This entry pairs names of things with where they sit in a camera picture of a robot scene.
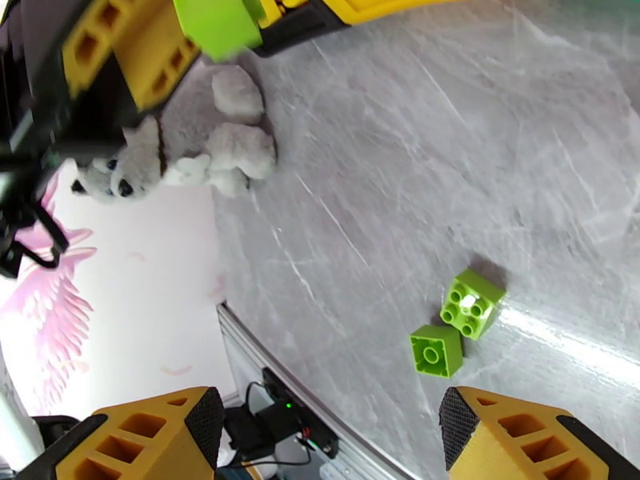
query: gray marble countertop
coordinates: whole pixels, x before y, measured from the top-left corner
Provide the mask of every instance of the gray marble countertop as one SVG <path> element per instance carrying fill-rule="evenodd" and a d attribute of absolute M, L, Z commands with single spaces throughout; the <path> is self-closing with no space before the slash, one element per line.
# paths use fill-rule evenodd
<path fill-rule="evenodd" d="M 416 478 L 451 385 L 570 410 L 640 463 L 640 4 L 432 6 L 256 60 L 278 173 L 218 199 L 228 302 Z M 451 380 L 409 334 L 508 290 Z"/>

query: green lego brick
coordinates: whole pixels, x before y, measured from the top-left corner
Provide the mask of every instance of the green lego brick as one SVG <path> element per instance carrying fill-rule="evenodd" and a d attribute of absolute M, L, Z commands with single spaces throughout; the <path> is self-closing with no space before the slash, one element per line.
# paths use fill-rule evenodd
<path fill-rule="evenodd" d="M 215 61 L 262 44 L 260 0 L 174 0 L 180 27 Z"/>
<path fill-rule="evenodd" d="M 451 377 L 462 366 L 460 332 L 448 326 L 424 325 L 411 334 L 415 369 L 423 374 Z"/>
<path fill-rule="evenodd" d="M 496 306 L 504 295 L 504 290 L 467 269 L 451 284 L 440 318 L 463 336 L 478 340 L 495 320 Z"/>

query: stuffed animal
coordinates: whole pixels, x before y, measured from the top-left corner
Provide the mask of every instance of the stuffed animal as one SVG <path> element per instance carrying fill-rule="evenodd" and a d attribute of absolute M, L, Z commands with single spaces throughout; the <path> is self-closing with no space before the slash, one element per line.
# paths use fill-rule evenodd
<path fill-rule="evenodd" d="M 139 200 L 158 184 L 212 185 L 233 197 L 274 169 L 274 140 L 257 127 L 264 111 L 240 66 L 198 62 L 162 114 L 124 130 L 126 145 L 112 159 L 79 167 L 71 189 L 100 202 Z"/>

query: black cable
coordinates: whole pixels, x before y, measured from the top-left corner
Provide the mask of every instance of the black cable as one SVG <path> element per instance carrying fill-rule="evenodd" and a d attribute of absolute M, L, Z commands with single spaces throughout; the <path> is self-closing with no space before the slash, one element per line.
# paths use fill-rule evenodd
<path fill-rule="evenodd" d="M 267 389 L 267 387 L 261 383 L 261 382 L 249 382 L 249 385 L 246 387 L 246 392 L 245 392 L 245 407 L 247 409 L 249 409 L 249 399 L 251 397 L 251 389 L 253 387 L 261 387 L 263 389 Z M 298 422 L 300 423 L 300 427 L 303 428 L 302 426 L 302 421 L 300 421 L 300 418 L 298 418 Z M 237 469 L 237 468 L 251 468 L 252 466 L 260 466 L 260 465 L 277 465 L 277 466 L 304 466 L 304 465 L 309 465 L 311 464 L 311 445 L 309 444 L 309 442 L 306 440 L 306 438 L 296 438 L 296 441 L 298 443 L 300 443 L 302 446 L 305 447 L 306 450 L 306 461 L 304 462 L 277 462 L 277 461 L 272 461 L 272 462 L 257 462 L 257 463 L 235 463 L 232 465 L 227 465 L 224 468 L 229 468 L 229 469 Z"/>

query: pink unicorn picture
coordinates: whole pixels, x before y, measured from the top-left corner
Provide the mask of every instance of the pink unicorn picture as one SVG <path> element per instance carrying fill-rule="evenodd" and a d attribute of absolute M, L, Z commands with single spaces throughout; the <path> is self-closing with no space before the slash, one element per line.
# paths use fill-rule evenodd
<path fill-rule="evenodd" d="M 46 270 L 25 259 L 17 286 L 0 307 L 0 318 L 13 314 L 25 320 L 33 347 L 37 370 L 33 376 L 30 396 L 22 397 L 32 415 L 50 414 L 62 399 L 72 374 L 86 372 L 82 361 L 83 345 L 88 338 L 91 304 L 80 297 L 74 285 L 77 266 L 93 256 L 96 249 L 81 246 L 93 231 L 70 230 L 55 218 L 54 195 L 58 176 L 52 179 L 42 200 L 42 206 L 51 214 L 69 240 L 68 251 L 60 257 L 56 270 Z M 51 239 L 38 224 L 22 230 L 17 240 L 43 257 L 50 257 Z"/>

